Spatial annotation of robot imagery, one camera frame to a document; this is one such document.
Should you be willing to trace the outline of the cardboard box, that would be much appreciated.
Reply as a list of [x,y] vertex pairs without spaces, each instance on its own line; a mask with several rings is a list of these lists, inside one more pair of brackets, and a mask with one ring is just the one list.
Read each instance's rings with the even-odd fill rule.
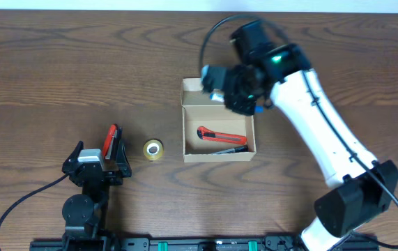
[[181,84],[183,160],[250,161],[257,153],[254,119],[227,109],[217,93],[202,92],[199,78]]

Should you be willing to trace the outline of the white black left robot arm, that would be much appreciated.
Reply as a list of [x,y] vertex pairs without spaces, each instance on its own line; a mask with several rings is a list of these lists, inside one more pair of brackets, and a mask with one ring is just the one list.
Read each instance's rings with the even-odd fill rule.
[[62,208],[66,221],[64,250],[121,249],[120,240],[105,225],[110,188],[122,185],[123,179],[132,176],[122,132],[122,127],[111,125],[101,149],[85,149],[84,143],[78,142],[63,163],[62,172],[82,188]]

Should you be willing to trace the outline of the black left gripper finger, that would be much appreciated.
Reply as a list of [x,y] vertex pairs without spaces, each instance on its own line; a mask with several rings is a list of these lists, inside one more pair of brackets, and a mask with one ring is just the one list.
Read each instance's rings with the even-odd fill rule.
[[77,159],[81,153],[81,151],[84,149],[84,143],[83,141],[79,141],[73,150],[73,152],[68,156],[66,159],[66,163],[75,163],[77,162]]
[[122,127],[118,127],[117,136],[116,136],[116,147],[115,147],[116,152],[114,154],[114,160],[115,160],[117,167],[121,171],[128,171],[129,163],[128,163],[127,156],[125,154],[125,147],[124,147],[124,143],[122,140],[122,132],[123,132]]

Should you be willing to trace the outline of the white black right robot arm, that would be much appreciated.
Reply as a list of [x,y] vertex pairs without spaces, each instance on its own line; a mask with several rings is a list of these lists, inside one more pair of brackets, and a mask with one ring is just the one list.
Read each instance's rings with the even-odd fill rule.
[[329,192],[314,202],[316,217],[298,236],[301,250],[334,250],[374,239],[358,228],[395,203],[398,169],[379,162],[350,131],[324,93],[316,71],[295,44],[262,42],[236,48],[233,68],[200,65],[205,92],[223,92],[225,106],[253,115],[257,98],[272,101],[314,155]]

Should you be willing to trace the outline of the orange utility knife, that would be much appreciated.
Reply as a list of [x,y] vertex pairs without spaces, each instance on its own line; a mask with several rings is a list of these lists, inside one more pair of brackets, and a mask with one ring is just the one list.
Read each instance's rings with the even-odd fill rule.
[[242,135],[227,134],[209,130],[204,126],[197,128],[197,135],[200,139],[213,142],[223,142],[229,144],[244,145],[247,143],[247,137]]

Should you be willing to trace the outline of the yellow tape roll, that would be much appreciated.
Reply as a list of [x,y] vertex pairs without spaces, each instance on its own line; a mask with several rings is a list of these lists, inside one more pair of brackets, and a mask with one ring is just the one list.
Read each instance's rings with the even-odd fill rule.
[[157,139],[148,140],[144,145],[143,153],[149,160],[160,159],[164,153],[162,142]]

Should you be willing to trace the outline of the blue cap white marker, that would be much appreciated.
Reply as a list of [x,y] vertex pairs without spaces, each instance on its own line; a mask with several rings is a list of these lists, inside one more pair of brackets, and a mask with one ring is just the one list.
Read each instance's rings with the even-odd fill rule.
[[[224,102],[224,96],[222,94],[219,94],[219,93],[211,93],[210,94],[210,99],[212,101],[216,101],[216,102]],[[254,111],[256,113],[262,113],[263,112],[263,107],[256,106]]]

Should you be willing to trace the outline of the black cap white marker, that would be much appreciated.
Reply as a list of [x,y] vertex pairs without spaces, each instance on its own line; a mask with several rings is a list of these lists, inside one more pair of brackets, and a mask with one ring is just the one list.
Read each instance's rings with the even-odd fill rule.
[[242,145],[242,146],[238,146],[238,147],[235,147],[232,149],[226,149],[226,150],[214,152],[213,155],[241,153],[241,152],[247,152],[247,151],[248,151],[248,145]]

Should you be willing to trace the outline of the black aluminium mounting rail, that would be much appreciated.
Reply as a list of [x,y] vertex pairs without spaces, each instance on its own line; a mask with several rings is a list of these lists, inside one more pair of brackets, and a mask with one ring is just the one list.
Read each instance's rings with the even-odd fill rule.
[[306,247],[292,236],[262,238],[149,239],[124,238],[109,241],[33,241],[30,251],[300,251]]

